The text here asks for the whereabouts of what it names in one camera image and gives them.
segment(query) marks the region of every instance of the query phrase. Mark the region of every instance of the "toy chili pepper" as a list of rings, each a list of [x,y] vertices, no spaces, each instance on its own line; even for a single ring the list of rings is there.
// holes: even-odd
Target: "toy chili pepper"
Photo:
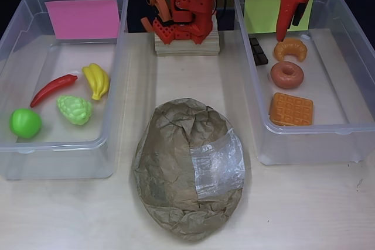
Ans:
[[[50,83],[48,83],[46,86],[44,86],[34,97],[34,99],[32,100],[31,104],[30,104],[30,107],[35,107],[36,105],[38,105],[38,103],[40,103],[41,101],[43,101],[46,97],[48,97],[50,94],[62,89],[62,88],[65,88],[67,86],[70,86],[72,84],[74,84],[74,82],[76,82],[76,80],[78,79],[77,76],[73,76],[71,74],[67,74],[66,76],[61,76],[53,81],[51,81]]]

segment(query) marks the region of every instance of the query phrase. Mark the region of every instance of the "pink paper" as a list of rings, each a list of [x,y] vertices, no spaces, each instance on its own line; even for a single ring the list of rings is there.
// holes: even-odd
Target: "pink paper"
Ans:
[[[116,0],[50,1],[46,6],[57,39],[117,38]]]

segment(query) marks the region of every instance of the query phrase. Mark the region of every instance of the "green sticky note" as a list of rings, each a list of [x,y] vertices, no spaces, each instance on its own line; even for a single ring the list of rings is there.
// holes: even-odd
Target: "green sticky note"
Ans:
[[[310,14],[313,0],[309,0],[304,16],[298,26],[291,25],[289,31],[309,29]],[[245,25],[247,33],[276,32],[280,0],[245,0]]]

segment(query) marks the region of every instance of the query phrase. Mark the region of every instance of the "waffle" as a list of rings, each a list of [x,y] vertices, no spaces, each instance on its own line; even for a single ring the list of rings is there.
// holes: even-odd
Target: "waffle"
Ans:
[[[280,126],[312,125],[313,102],[308,99],[275,93],[270,120]]]

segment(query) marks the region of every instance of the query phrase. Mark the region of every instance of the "donut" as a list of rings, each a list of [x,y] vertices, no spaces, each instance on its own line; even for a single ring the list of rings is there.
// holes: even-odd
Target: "donut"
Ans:
[[[304,71],[290,61],[281,61],[272,67],[271,78],[276,86],[292,89],[301,85],[304,80]]]
[[[299,39],[285,38],[283,42],[276,44],[274,54],[278,61],[284,61],[285,55],[294,55],[298,61],[304,61],[307,56],[307,47]]]

